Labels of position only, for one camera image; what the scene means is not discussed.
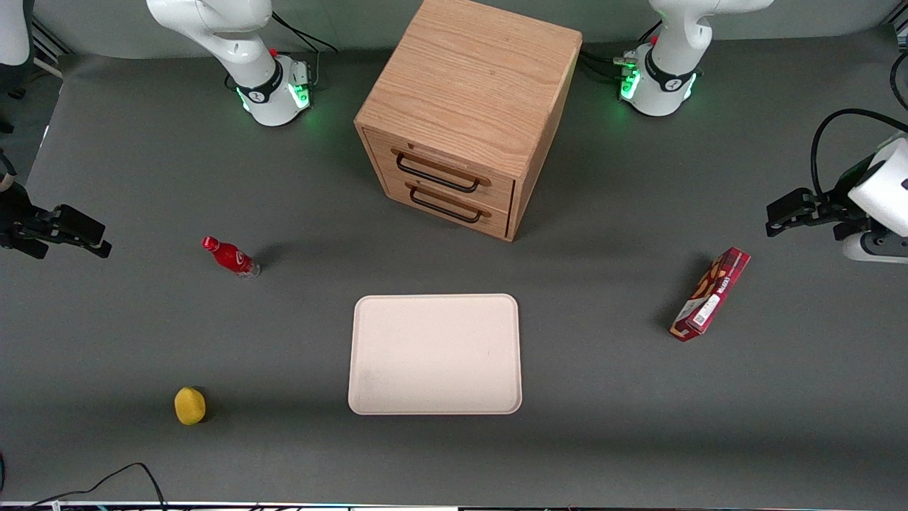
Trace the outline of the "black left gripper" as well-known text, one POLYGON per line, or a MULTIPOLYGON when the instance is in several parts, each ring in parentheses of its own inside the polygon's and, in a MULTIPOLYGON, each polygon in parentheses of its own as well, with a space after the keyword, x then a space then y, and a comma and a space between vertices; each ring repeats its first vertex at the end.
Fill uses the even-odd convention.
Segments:
POLYGON ((846 169, 836 184, 826 191, 821 188, 819 168, 815 164, 814 191, 821 203, 819 216, 815 214, 817 200, 813 192, 806 187, 795 188, 766 207, 766 236, 775 237, 797 227, 834 222, 833 234, 836 241, 843 242, 852 235, 869 235, 872 242, 878 242, 882 235, 882 224, 873 220, 848 196, 856 185, 869 177, 872 159, 872 156, 866 156, 846 169))

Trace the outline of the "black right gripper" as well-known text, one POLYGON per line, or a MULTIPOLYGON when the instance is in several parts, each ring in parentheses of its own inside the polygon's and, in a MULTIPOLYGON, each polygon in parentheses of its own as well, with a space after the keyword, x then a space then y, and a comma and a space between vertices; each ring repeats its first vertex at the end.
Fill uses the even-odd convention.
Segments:
POLYGON ((5 249, 41 260, 48 253, 49 243, 54 243, 109 258, 111 244, 103 240, 104 232, 104 224, 68 204, 46 210, 32 204, 23 185, 2 185, 1 243, 5 249))

